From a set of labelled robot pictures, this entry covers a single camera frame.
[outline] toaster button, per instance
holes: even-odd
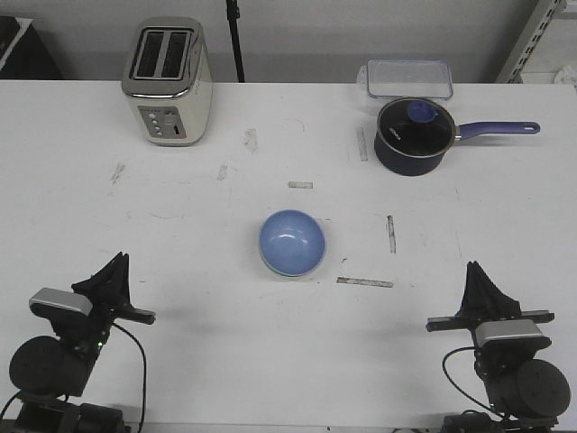
[[[178,120],[177,115],[172,115],[172,114],[166,114],[164,116],[164,123],[165,124],[175,124]]]

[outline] toaster slot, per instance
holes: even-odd
[[[137,60],[137,72],[135,74],[137,78],[154,77],[163,38],[164,32],[144,32],[141,44],[142,49]]]
[[[169,38],[169,47],[166,50],[162,76],[164,78],[181,78],[184,68],[184,50],[187,47],[186,32],[172,32]]]

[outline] stain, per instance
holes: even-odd
[[[120,179],[120,176],[122,175],[122,173],[125,169],[126,169],[126,166],[124,164],[122,164],[121,162],[118,162],[116,164],[116,170],[114,170],[114,174],[112,175],[112,178],[110,178],[113,185]]]
[[[223,164],[220,166],[220,169],[218,170],[218,176],[216,177],[216,180],[225,180],[227,175],[228,175],[228,167]]]
[[[373,287],[388,287],[394,286],[392,281],[380,281],[380,280],[365,280],[363,278],[344,278],[338,277],[336,279],[337,283],[340,284],[358,284],[361,286],[373,286]]]
[[[361,161],[368,161],[367,140],[364,137],[364,129],[361,126],[357,128],[357,144],[359,146],[359,156],[361,156]]]
[[[244,131],[244,146],[252,153],[259,151],[259,141],[256,136],[256,129],[251,128]]]
[[[393,215],[387,215],[387,231],[389,232],[389,248],[391,254],[397,253],[397,237],[395,236],[395,223]]]
[[[290,181],[288,183],[289,188],[300,188],[300,189],[312,189],[313,182],[297,182],[297,181]]]

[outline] black pole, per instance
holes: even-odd
[[[243,55],[241,54],[241,42],[238,38],[238,27],[236,20],[241,17],[236,0],[226,0],[226,19],[231,29],[231,40],[233,42],[234,64],[236,65],[236,76],[239,83],[244,82]]]

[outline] table surface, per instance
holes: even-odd
[[[457,143],[415,178],[377,160],[378,106],[355,85],[215,84],[206,135],[185,148],[145,141],[117,82],[3,81],[0,97],[6,399],[14,351],[51,333],[31,295],[69,290],[119,251],[131,256],[133,305],[158,315],[150,327],[119,321],[148,356],[149,422],[429,427],[475,409],[441,370],[469,333],[425,329],[457,311],[473,260],[523,310],[555,313],[540,326],[553,345],[537,356],[577,390],[572,86],[455,85],[444,105],[457,124],[542,131]],[[303,277],[259,255],[261,223],[283,208],[325,231],[325,259]],[[448,368],[486,401],[471,354]],[[141,374],[137,348],[113,330],[72,400],[137,420]],[[576,427],[572,403],[559,428]]]

